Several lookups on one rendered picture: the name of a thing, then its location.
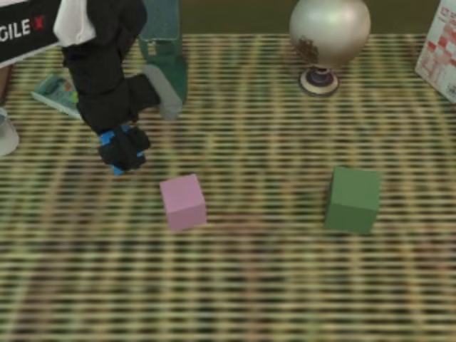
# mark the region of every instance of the globe stand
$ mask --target globe stand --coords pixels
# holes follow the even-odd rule
[[[330,96],[339,88],[339,79],[329,69],[307,69],[301,74],[299,83],[307,93],[316,96]]]

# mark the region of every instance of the logo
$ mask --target logo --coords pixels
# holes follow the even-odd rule
[[[34,31],[44,30],[44,15],[24,19],[20,22],[0,26],[0,43],[28,36]]]

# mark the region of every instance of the woven rug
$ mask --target woven rug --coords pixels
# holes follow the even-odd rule
[[[78,121],[15,68],[21,145],[0,160],[0,341],[456,341],[456,110],[414,72],[422,36],[372,36],[328,99],[302,93],[286,36],[187,36],[176,122],[140,126],[114,177]],[[125,63],[140,70],[137,49]],[[367,237],[323,227],[332,167],[383,175]],[[196,173],[208,225],[167,230],[158,183]]]

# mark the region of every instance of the pink cube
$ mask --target pink cube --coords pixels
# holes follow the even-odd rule
[[[206,202],[196,175],[160,183],[168,225],[178,232],[207,223]]]

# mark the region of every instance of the dark clothing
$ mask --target dark clothing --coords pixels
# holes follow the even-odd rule
[[[78,91],[82,119],[98,135],[128,121],[160,99],[145,75],[125,78],[122,62],[147,21],[143,0],[88,0],[96,37],[62,48]]]

